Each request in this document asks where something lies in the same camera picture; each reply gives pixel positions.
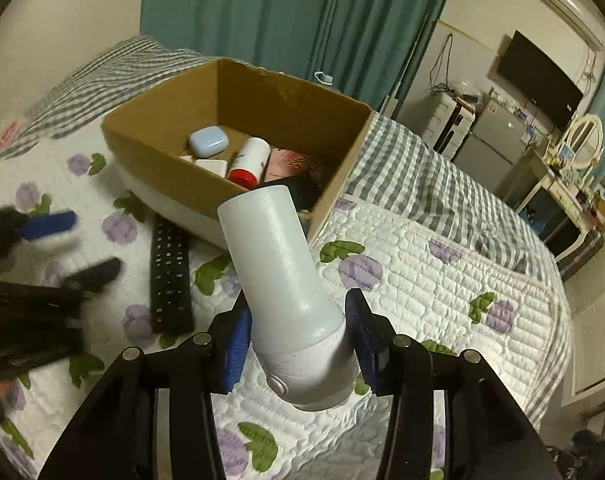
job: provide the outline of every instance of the white cylindrical device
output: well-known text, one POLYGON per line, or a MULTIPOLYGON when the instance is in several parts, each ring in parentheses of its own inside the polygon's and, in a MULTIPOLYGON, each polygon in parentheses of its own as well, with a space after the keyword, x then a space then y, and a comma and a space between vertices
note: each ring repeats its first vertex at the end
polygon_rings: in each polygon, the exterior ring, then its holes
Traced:
POLYGON ((271 146, 266 140, 260 137, 247 139, 231 164, 227 179, 247 189, 254 188, 260 184, 270 153, 271 146))
POLYGON ((243 193, 220 205, 218 217, 271 389, 310 412, 345 400, 357 373, 345 316, 322 288, 289 190, 243 193))

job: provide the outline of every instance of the open cardboard box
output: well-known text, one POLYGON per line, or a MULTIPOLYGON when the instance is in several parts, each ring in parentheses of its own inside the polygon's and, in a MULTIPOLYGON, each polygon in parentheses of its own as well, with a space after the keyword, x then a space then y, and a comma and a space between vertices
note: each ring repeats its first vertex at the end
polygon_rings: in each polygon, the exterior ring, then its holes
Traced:
POLYGON ((320 161, 327 183, 311 211, 316 237, 342 190, 369 128, 371 109, 292 76, 218 59, 175 76, 111 112, 106 143, 123 180, 153 210, 226 248, 218 206, 246 190, 180 159, 189 134, 218 124, 229 163, 249 136, 320 161))

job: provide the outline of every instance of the button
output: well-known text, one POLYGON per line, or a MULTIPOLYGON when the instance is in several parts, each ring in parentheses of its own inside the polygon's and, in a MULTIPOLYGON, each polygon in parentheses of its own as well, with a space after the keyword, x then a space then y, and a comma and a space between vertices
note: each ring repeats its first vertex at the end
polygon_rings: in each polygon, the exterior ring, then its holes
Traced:
POLYGON ((268 375, 266 377, 266 383, 269 384, 269 387, 276 393, 276 395, 282 397, 287 394, 287 385, 275 375, 268 375))

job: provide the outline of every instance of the metal screw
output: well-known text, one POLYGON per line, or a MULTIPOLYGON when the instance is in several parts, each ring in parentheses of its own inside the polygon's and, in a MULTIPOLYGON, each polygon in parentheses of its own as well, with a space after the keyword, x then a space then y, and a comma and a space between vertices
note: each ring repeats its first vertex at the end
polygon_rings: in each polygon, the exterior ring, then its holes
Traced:
POLYGON ((482 359, 482 357, 480 357, 480 354, 475 350, 467 350, 466 352, 464 352, 464 359, 468 363, 477 364, 480 362, 480 359, 482 359))
POLYGON ((198 346, 205 346, 212 342, 212 337, 208 332, 198 332, 194 335, 193 342, 198 346))
POLYGON ((140 350, 135 348, 135 346, 130 346, 124 352, 122 352, 122 359, 125 361, 133 361, 134 359, 137 359, 139 355, 140 350))
POLYGON ((411 345, 411 338, 408 335, 396 334, 393 336, 391 342, 400 348, 407 348, 411 345))

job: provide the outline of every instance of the red cap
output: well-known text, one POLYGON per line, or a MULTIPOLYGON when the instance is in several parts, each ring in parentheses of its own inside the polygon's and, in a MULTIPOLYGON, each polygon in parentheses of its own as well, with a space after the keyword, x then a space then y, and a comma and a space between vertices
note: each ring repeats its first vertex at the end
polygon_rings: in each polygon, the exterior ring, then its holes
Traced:
POLYGON ((253 189, 258 185, 258 179, 253 173, 247 170, 241 170, 240 168, 231 170, 227 175, 227 180, 245 187, 246 189, 253 189))

